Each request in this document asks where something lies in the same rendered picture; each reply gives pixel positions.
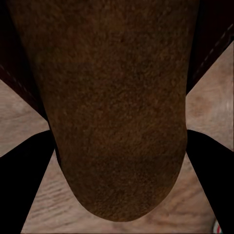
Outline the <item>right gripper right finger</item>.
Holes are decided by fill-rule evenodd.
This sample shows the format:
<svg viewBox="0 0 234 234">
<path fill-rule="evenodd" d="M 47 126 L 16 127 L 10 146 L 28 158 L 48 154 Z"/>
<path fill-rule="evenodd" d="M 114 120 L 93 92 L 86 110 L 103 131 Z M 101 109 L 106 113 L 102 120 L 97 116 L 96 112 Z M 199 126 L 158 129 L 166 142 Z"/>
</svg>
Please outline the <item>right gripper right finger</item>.
<svg viewBox="0 0 234 234">
<path fill-rule="evenodd" d="M 186 153 L 223 234 L 234 234 L 234 152 L 211 137 L 187 130 Z"/>
</svg>

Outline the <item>sandal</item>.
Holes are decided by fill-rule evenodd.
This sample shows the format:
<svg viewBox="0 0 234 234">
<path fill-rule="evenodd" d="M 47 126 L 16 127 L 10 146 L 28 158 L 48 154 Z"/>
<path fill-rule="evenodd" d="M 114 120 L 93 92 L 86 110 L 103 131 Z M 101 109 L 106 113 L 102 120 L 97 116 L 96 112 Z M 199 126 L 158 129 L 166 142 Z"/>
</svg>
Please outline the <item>sandal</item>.
<svg viewBox="0 0 234 234">
<path fill-rule="evenodd" d="M 0 0 L 0 79 L 49 124 L 77 200 L 139 219 L 174 187 L 186 96 L 234 40 L 234 0 Z"/>
</svg>

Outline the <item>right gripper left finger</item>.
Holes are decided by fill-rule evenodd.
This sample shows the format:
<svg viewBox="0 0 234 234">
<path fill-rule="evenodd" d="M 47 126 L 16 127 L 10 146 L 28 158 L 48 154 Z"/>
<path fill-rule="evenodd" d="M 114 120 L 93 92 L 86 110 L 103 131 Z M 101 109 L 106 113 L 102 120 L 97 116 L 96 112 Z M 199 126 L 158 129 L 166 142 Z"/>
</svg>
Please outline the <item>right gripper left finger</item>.
<svg viewBox="0 0 234 234">
<path fill-rule="evenodd" d="M 20 234 L 54 150 L 48 130 L 0 157 L 0 234 Z"/>
</svg>

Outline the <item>gym shoe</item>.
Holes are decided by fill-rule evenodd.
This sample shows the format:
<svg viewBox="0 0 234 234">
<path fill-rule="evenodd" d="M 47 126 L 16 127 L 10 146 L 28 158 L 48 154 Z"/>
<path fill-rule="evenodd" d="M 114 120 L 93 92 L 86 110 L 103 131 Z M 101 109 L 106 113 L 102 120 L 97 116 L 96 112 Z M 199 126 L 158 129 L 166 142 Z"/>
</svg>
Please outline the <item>gym shoe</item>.
<svg viewBox="0 0 234 234">
<path fill-rule="evenodd" d="M 212 228 L 212 233 L 211 234 L 223 234 L 223 231 L 222 231 L 217 219 L 213 223 L 213 228 Z"/>
</svg>

